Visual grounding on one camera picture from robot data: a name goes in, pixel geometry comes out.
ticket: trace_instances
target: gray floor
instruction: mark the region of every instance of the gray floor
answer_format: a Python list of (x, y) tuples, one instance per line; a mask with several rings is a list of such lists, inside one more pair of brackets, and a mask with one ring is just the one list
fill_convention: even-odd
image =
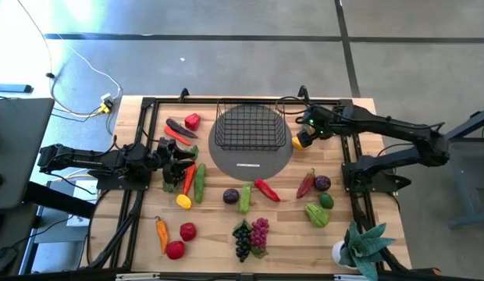
[[(24, 0), (44, 33), (340, 35), (333, 0), (97, 1)], [(350, 36), (484, 37), (484, 0), (343, 0)], [(350, 97), (341, 43), (221, 41), (49, 41), (55, 94), (91, 111), (115, 86), (67, 48), (111, 73), (125, 94), (310, 94)], [(415, 123), (446, 121), (447, 131), (484, 109), (484, 44), (351, 44), (361, 96), (378, 113)], [(0, 3), (0, 81), (27, 82), (48, 96), (48, 57), (15, 1)], [(105, 117), (87, 123), (52, 118), (43, 144), (101, 150)], [(386, 145), (395, 140), (385, 139)], [(484, 225), (449, 230), (464, 214), (448, 167), (399, 169), (413, 179), (400, 192), (401, 216), (415, 268), (484, 279)], [(33, 174), (38, 182), (45, 176)], [(79, 249), (40, 251), (34, 269), (69, 268)]]

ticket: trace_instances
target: wooden table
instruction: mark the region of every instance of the wooden table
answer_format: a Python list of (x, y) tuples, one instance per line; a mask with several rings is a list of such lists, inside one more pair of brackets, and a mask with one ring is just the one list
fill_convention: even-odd
[[(133, 143), (141, 96), (123, 97), (116, 121), (115, 134), (119, 146)], [(375, 112), (374, 101), (370, 98), (353, 99), (356, 105)], [(299, 105), (287, 105), (286, 110), (302, 109)], [(332, 246), (343, 239), (352, 220), (349, 195), (343, 191), (340, 164), (343, 153), (340, 139), (316, 140), (306, 150), (294, 150), (287, 166), (276, 176), (267, 180), (278, 193), (280, 203), (270, 201), (254, 189), (251, 197), (251, 210), (246, 215), (237, 211), (236, 205), (226, 205), (222, 194), (227, 188), (240, 188), (243, 182), (221, 172), (211, 159), (208, 151), (208, 135), (215, 122), (216, 105), (160, 104), (154, 138), (163, 136), (165, 120), (173, 118), (183, 123), (186, 116), (196, 112), (202, 122), (196, 132), (197, 140), (192, 140), (200, 149), (197, 163), (206, 164), (205, 194), (201, 205), (193, 202), (191, 210), (176, 205), (176, 194), (162, 191), (162, 174), (154, 173), (150, 189), (145, 193), (141, 220), (138, 228), (133, 271), (151, 272), (267, 272), (267, 273), (340, 273), (348, 272), (335, 265), (331, 257)], [(301, 128), (294, 122), (295, 116), (287, 116), (286, 121), (293, 134)], [(150, 116), (145, 128), (148, 128)], [(364, 154), (377, 155), (384, 148), (381, 136), (373, 133), (360, 135)], [(351, 161), (356, 161), (351, 151)], [(327, 175), (332, 180), (329, 193), (335, 205), (330, 211), (330, 223), (325, 228), (315, 228), (304, 213), (309, 202), (318, 203), (317, 192), (313, 190), (306, 197), (296, 199), (296, 190), (304, 175), (315, 168), (317, 175)], [(111, 191), (98, 206), (91, 229), (91, 253), (96, 257), (116, 231), (122, 191)], [(193, 187), (190, 191), (193, 198)], [(372, 204), (377, 222), (387, 222), (385, 237), (396, 238), (390, 246), (391, 252), (402, 265), (410, 268), (410, 258), (404, 239), (404, 230), (395, 201), (386, 194), (372, 194)], [(198, 228), (198, 236), (186, 242), (187, 253), (180, 260), (169, 260), (160, 251), (160, 242), (155, 231), (154, 217), (159, 215), (169, 228), (170, 240), (181, 240), (180, 225), (193, 222)], [(235, 255), (233, 227), (242, 219), (253, 222), (264, 217), (269, 220), (267, 239), (269, 255), (262, 260), (249, 257), (240, 263)], [(119, 263), (122, 263), (128, 236), (123, 239)]]

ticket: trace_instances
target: red chili pepper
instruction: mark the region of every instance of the red chili pepper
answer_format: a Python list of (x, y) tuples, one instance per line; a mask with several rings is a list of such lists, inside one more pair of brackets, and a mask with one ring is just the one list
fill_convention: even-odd
[(275, 202), (280, 202), (279, 195), (277, 195), (264, 180), (255, 180), (254, 186), (257, 187), (266, 197)]
[(187, 168), (185, 171), (185, 180), (183, 181), (183, 194), (188, 195), (188, 191), (190, 191), (190, 186), (194, 181), (195, 177), (195, 163)]
[(296, 198), (301, 198), (306, 195), (306, 193), (310, 192), (311, 187), (313, 187), (313, 181), (315, 181), (315, 169), (311, 168), (311, 172), (307, 173), (301, 182), (301, 185), (297, 190)]

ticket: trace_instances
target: wire basket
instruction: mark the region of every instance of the wire basket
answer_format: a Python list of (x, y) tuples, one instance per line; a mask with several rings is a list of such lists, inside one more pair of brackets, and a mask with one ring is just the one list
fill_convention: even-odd
[(286, 144), (284, 114), (265, 105), (222, 98), (216, 109), (215, 143), (223, 150), (277, 151)]

